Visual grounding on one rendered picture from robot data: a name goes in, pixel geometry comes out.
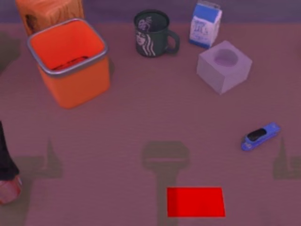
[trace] purple cube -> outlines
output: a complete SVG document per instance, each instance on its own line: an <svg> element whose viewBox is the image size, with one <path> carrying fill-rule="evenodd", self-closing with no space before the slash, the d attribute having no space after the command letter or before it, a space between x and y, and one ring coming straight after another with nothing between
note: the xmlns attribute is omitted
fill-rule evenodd
<svg viewBox="0 0 301 226"><path fill-rule="evenodd" d="M252 60L230 42L206 50L198 56L197 74L217 93L223 94L248 77Z"/></svg>

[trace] milk carton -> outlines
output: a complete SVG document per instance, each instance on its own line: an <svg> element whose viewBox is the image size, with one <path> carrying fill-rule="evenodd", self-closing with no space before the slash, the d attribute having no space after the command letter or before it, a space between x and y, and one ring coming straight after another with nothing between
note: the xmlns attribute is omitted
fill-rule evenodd
<svg viewBox="0 0 301 226"><path fill-rule="evenodd" d="M189 42L203 48L210 48L217 37L221 23L220 6L198 0L192 16Z"/></svg>

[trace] table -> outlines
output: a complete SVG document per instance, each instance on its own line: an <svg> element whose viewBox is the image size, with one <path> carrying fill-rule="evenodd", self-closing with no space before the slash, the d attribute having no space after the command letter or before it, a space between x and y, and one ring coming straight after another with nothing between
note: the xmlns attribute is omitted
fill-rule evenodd
<svg viewBox="0 0 301 226"><path fill-rule="evenodd" d="M171 26L181 37L178 55L154 59L135 52L131 24L95 27L115 64L111 89L64 110L42 82L22 25L0 26L22 41L21 56L0 77L0 118L24 175L24 195L1 207L1 225L154 226L155 175L141 163L152 140L189 149L178 186L223 188L226 218L179 226L301 224L301 180L272 176L281 137L288 156L301 155L301 24L222 24L216 43L228 40L253 60L248 80L222 96L196 75L204 50L188 43L189 24ZM241 137L270 121L281 134L242 152Z"/></svg>

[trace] red can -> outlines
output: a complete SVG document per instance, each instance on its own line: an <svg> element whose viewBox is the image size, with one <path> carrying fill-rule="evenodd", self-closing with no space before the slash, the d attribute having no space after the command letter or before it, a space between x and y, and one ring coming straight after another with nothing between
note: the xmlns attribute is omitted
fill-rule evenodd
<svg viewBox="0 0 301 226"><path fill-rule="evenodd" d="M19 175L13 180L0 181L0 205L8 204L16 200L21 194L22 181Z"/></svg>

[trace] red rectangle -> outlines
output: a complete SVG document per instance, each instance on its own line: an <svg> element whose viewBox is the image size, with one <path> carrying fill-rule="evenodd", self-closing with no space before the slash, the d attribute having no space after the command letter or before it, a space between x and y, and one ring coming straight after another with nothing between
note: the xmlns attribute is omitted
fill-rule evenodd
<svg viewBox="0 0 301 226"><path fill-rule="evenodd" d="M225 217L220 187L168 187L168 217Z"/></svg>

